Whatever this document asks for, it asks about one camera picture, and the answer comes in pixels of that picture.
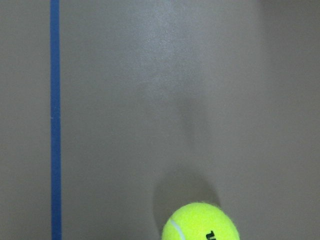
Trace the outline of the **yellow Wilson tennis ball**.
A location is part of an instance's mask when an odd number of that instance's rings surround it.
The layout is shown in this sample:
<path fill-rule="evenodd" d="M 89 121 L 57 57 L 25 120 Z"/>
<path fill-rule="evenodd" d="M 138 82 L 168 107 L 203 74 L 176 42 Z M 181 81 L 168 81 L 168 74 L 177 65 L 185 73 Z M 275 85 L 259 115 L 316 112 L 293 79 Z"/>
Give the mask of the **yellow Wilson tennis ball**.
<path fill-rule="evenodd" d="M 217 206 L 193 202 L 176 210 L 163 227 L 163 240 L 239 240 L 233 221 Z"/>

